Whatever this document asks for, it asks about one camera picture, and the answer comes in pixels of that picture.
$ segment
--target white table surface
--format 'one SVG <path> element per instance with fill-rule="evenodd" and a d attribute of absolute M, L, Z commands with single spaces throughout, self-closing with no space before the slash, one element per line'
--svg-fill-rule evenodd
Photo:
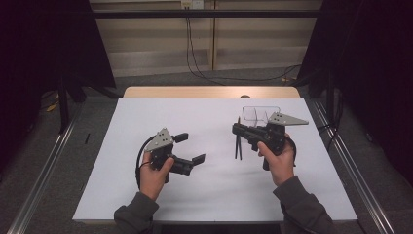
<path fill-rule="evenodd" d="M 296 168 L 306 189 L 314 193 L 333 220 L 357 219 L 317 127 L 302 98 L 120 98 L 94 169 L 73 219 L 85 223 L 113 222 L 113 213 L 137 191 L 134 177 L 143 142 L 161 128 L 172 135 L 188 133 L 173 153 L 192 159 L 205 153 L 190 175 L 170 174 L 154 214 L 158 222 L 283 221 L 270 172 L 263 158 L 242 138 L 243 160 L 235 159 L 232 125 L 244 106 L 277 106 L 281 112 L 310 121 L 286 127 L 297 146 Z"/>

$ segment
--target electrical cable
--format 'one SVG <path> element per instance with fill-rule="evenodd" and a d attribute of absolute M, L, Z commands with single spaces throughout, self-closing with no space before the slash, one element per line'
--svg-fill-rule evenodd
<path fill-rule="evenodd" d="M 338 101 L 337 101 L 337 109 L 336 109 L 336 113 L 334 116 L 334 120 L 333 120 L 333 136 L 331 136 L 331 139 L 329 141 L 329 143 L 327 144 L 327 152 L 330 149 L 330 145 L 333 141 L 333 139 L 335 139 L 337 137 L 337 133 L 338 133 L 338 129 L 340 127 L 340 121 L 341 121 L 341 117 L 343 116 L 343 107 L 344 107 L 344 101 L 343 101 L 343 94 L 339 91 L 339 96 L 338 96 Z"/>
<path fill-rule="evenodd" d="M 201 72 L 201 70 L 199 69 L 198 65 L 197 65 L 197 61 L 195 59 L 195 54 L 194 54 L 194 46 L 193 46 L 193 42 L 192 42 L 192 28 L 191 28 L 191 20 L 189 18 L 186 18 L 187 21 L 187 51 L 186 51 L 186 60 L 187 60 L 187 64 L 188 64 L 188 68 L 191 71 L 191 73 L 199 78 L 203 78 L 206 79 L 210 82 L 213 82 L 215 84 L 218 85 L 222 85 L 224 86 L 224 84 L 221 84 L 219 82 L 213 81 L 213 80 L 238 80 L 238 81 L 271 81 L 271 80 L 277 80 L 280 79 L 284 76 L 286 76 L 288 73 L 292 72 L 295 68 L 300 67 L 301 64 L 295 64 L 295 65 L 291 65 L 285 68 L 284 73 L 282 75 L 279 76 L 275 76 L 275 77 L 270 77 L 270 78 L 264 78 L 264 79 L 247 79 L 247 78 L 235 78 L 235 77 L 220 77 L 220 76 L 214 76 L 214 77 L 206 77 L 204 75 L 203 72 Z M 192 51 L 192 57 L 195 63 L 195 66 L 197 68 L 197 71 L 200 74 L 196 74 L 190 64 L 189 64 L 189 46 L 191 45 L 191 51 Z"/>

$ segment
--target black cable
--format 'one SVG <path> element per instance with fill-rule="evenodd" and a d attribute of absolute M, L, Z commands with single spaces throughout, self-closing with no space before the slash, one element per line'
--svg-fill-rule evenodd
<path fill-rule="evenodd" d="M 212 83 L 215 83 L 215 84 L 217 84 L 217 85 L 223 86 L 223 84 L 221 84 L 221 83 L 219 83 L 219 82 L 216 82 L 216 81 L 213 81 L 213 80 L 210 80 L 210 79 L 206 78 L 205 75 L 200 71 L 200 69 L 199 69 L 199 67 L 198 67 L 198 65 L 197 65 L 197 60 L 195 59 L 194 45 L 193 45 L 193 43 L 192 43 L 192 32 L 191 32 L 191 31 L 192 31 L 192 29 L 191 29 L 191 21 L 189 20 L 189 18 L 186 18 L 186 63 L 188 64 L 189 70 L 190 70 L 191 73 L 192 73 L 194 76 L 196 76 L 196 77 L 199 77 L 199 78 L 208 80 L 209 82 L 212 82 Z M 189 64 L 189 45 L 191 45 L 191 48 L 192 48 L 192 50 L 191 50 L 191 51 L 192 51 L 192 58 L 193 58 L 193 60 L 194 60 L 195 66 L 197 67 L 198 72 L 199 72 L 201 75 L 195 73 L 195 72 L 192 70 L 191 65 Z"/>
<path fill-rule="evenodd" d="M 339 96 L 338 96 L 338 101 L 337 101 L 337 109 L 336 109 L 336 113 L 334 116 L 334 130 L 333 130 L 333 136 L 331 136 L 331 139 L 327 145 L 327 152 L 330 149 L 330 145 L 333 141 L 333 139 L 335 139 L 337 137 L 338 134 L 338 128 L 340 127 L 340 121 L 341 121 L 341 117 L 343 116 L 343 107 L 344 107 L 344 101 L 343 101 L 343 95 L 341 92 L 339 92 Z"/>
<path fill-rule="evenodd" d="M 139 163 L 140 163 L 140 155 L 142 155 L 143 149 L 145 148 L 145 146 L 146 146 L 153 138 L 155 138 L 155 136 L 149 137 L 149 138 L 142 144 L 142 147 L 140 147 L 139 153 L 137 154 L 136 167 L 135 167 L 135 169 L 134 169 L 134 176 L 135 176 L 135 178 L 136 178 L 137 187 L 138 187 L 139 189 L 140 189 L 140 167 L 146 164 L 146 163 L 143 163 L 141 166 L 139 166 Z"/>
<path fill-rule="evenodd" d="M 139 154 L 137 155 L 137 160 L 136 160 L 136 167 L 139 168 L 139 162 L 140 162 L 140 155 L 143 152 L 143 149 L 145 148 L 146 144 L 148 144 L 155 136 L 151 136 L 149 137 L 142 145 L 142 147 L 140 147 L 139 149 Z"/>
<path fill-rule="evenodd" d="M 195 59 L 195 54 L 194 54 L 194 46 L 192 43 L 192 28 L 191 28 L 191 20 L 189 18 L 186 19 L 186 24 L 187 24 L 187 51 L 186 51 L 186 61 L 188 64 L 188 68 L 191 71 L 191 73 L 199 78 L 206 79 L 210 82 L 213 82 L 218 85 L 224 86 L 224 84 L 221 84 L 219 82 L 213 81 L 212 79 L 216 80 L 238 80 L 238 81 L 270 81 L 270 80 L 277 80 L 280 79 L 284 76 L 286 76 L 288 73 L 292 72 L 296 67 L 300 67 L 301 64 L 295 64 L 291 65 L 285 68 L 284 73 L 282 75 L 276 76 L 276 77 L 270 77 L 270 78 L 265 78 L 265 79 L 245 79 L 245 78 L 235 78 L 235 77 L 220 77 L 220 76 L 214 76 L 214 77 L 206 77 L 203 72 L 199 69 L 197 65 L 197 60 Z M 200 73 L 196 74 L 192 69 L 189 64 L 189 45 L 191 45 L 191 51 L 192 51 L 192 57 L 195 63 L 195 66 L 197 68 L 197 71 Z"/>

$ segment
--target sleeve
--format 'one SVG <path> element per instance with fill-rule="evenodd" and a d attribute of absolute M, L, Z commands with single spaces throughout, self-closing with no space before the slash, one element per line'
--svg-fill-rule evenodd
<path fill-rule="evenodd" d="M 114 213 L 119 233 L 149 233 L 152 215 L 158 208 L 155 201 L 143 193 L 137 192 L 129 205 L 120 207 Z"/>
<path fill-rule="evenodd" d="M 331 217 L 298 176 L 284 182 L 274 194 L 280 199 L 286 233 L 337 233 Z"/>

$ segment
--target gray floor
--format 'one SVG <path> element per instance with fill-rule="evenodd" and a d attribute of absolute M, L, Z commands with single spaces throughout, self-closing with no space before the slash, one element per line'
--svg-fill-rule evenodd
<path fill-rule="evenodd" d="M 215 80 L 223 85 L 282 86 L 284 82 L 280 79 L 269 81 L 256 81 L 256 79 L 274 78 L 282 75 L 283 72 L 283 68 L 265 68 L 204 72 L 204 75 L 206 77 L 252 79 L 248 81 Z M 294 70 L 288 77 L 294 77 L 296 74 L 297 70 Z M 118 88 L 113 91 L 118 94 L 122 94 L 129 86 L 217 85 L 191 73 L 125 77 L 117 78 L 116 82 Z M 85 91 L 88 94 L 85 103 L 80 105 L 69 101 L 72 115 L 77 109 L 81 109 L 79 118 L 56 161 L 56 166 L 51 172 L 52 176 L 47 180 L 47 186 L 40 200 L 34 204 L 36 209 L 33 214 L 29 215 L 29 222 L 20 233 L 111 233 L 113 230 L 113 225 L 85 225 L 71 219 L 94 166 L 94 160 L 117 103 L 116 99 L 104 97 L 89 88 L 85 88 Z M 315 109 L 315 101 L 323 102 L 325 98 L 309 99 L 307 87 L 299 88 L 299 92 L 306 99 L 316 124 L 322 126 Z M 47 106 L 52 103 L 53 97 L 43 99 L 43 105 Z M 58 130 L 58 108 L 52 112 L 40 110 L 33 130 L 22 144 L 8 170 L 3 174 L 0 184 L 0 233 L 7 233 L 18 215 L 19 209 L 54 148 Z M 413 189 L 388 163 L 380 146 L 367 139 L 366 130 L 346 103 L 339 134 L 345 141 L 368 187 L 383 208 L 394 233 L 411 233 L 413 229 L 411 221 Z M 322 132 L 320 135 L 327 145 L 329 143 L 327 132 Z M 380 233 L 371 216 L 371 211 L 357 192 L 357 187 L 334 144 L 330 146 L 329 152 L 358 217 L 358 222 L 337 223 L 339 232 Z M 196 227 L 191 228 L 189 230 L 187 228 L 187 233 L 200 233 L 199 229 L 194 231 L 193 228 Z M 163 233 L 171 233 L 172 230 L 167 227 L 160 227 L 160 229 Z"/>

